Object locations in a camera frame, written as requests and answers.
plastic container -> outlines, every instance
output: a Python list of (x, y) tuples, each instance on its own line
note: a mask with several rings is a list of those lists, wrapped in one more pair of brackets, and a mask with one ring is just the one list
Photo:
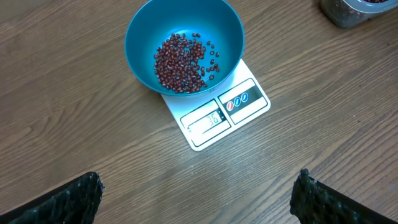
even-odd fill
[(323, 12), (337, 26), (354, 27), (398, 6), (398, 0), (370, 3), (363, 0), (320, 0)]

wooden surface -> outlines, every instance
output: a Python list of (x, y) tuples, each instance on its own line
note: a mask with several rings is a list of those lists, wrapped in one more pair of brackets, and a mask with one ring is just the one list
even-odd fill
[(298, 223), (307, 167), (398, 221), (397, 10), (343, 30), (316, 1), (230, 1), (272, 108), (194, 152), (124, 58), (145, 1), (0, 2), (0, 213), (92, 170), (96, 223)]

bowl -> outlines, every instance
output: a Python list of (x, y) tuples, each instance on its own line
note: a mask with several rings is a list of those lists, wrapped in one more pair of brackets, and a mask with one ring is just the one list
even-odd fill
[[(186, 34), (187, 39), (195, 37), (206, 47), (205, 58), (199, 60), (201, 67), (210, 67), (215, 59), (220, 72), (206, 72), (202, 77), (207, 87), (194, 93), (175, 93), (159, 83), (155, 74), (157, 47), (169, 39), (171, 34)], [(211, 41), (214, 49), (207, 46)], [(214, 50), (220, 56), (210, 55)], [(126, 32), (124, 51), (131, 71), (138, 80), (150, 89), (172, 96), (187, 96), (203, 93), (225, 81), (239, 63), (244, 50), (244, 30), (236, 11), (224, 0), (151, 0), (142, 6), (132, 18)]]

blue button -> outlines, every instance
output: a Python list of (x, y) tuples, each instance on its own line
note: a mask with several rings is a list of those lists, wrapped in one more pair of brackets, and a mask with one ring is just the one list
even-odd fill
[(246, 102), (249, 99), (249, 95), (247, 93), (242, 94), (242, 102)]
[(235, 106), (239, 106), (241, 104), (241, 98), (240, 97), (236, 97), (234, 100), (234, 104)]

white digital scale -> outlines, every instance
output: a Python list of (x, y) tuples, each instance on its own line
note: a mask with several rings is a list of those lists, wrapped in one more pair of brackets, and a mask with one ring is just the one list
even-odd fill
[(195, 151), (204, 150), (271, 107), (267, 95), (243, 60), (233, 74), (208, 92), (162, 97)]

